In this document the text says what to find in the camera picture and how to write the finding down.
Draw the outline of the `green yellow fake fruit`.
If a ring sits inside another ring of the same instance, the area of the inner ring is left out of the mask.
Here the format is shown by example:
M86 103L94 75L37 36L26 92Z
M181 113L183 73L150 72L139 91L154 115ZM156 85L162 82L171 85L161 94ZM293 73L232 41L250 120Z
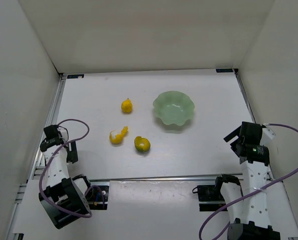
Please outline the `green yellow fake fruit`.
M138 152L145 153L150 150L151 143L146 138L137 136L134 139L134 145Z

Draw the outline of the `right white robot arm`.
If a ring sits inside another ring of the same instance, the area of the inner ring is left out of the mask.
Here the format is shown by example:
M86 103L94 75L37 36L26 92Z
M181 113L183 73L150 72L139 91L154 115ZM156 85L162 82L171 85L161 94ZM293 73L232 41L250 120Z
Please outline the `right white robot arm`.
M269 171L269 150L261 144L263 130L260 124L244 121L224 138L226 142L237 138L230 146L239 158L243 175L243 181L228 174L216 179L229 213L229 240L280 239L280 233L272 228L267 193L262 189Z

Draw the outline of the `yellow fake pear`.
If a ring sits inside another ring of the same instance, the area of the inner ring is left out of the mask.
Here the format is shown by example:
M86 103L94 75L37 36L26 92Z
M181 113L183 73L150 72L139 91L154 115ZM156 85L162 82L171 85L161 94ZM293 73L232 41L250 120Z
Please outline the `yellow fake pear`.
M133 110L133 105L131 100L128 98L121 103L121 111L124 114L130 114Z

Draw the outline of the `yellow peeled fake fruit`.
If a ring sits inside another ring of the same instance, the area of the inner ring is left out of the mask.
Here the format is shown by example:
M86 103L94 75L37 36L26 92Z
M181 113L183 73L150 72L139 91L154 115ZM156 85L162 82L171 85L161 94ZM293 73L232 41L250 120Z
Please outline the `yellow peeled fake fruit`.
M109 140L111 144L113 145L121 144L124 137L127 135L127 133L128 133L128 126L124 126L120 132L117 132L115 130L111 131L109 134Z

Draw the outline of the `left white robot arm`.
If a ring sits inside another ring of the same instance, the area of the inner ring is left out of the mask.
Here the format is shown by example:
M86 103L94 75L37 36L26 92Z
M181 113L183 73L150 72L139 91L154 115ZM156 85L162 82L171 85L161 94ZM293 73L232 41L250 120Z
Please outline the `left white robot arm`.
M91 186L83 174L69 176L68 164L78 161L76 142L56 149L69 141L68 131L59 125L50 125L44 128L45 139L40 144L45 164L49 165L41 181L42 193L52 202L48 203L39 193L39 200L57 229L61 229L76 221L77 216L63 212L59 206L67 211L88 216L90 207L85 192Z

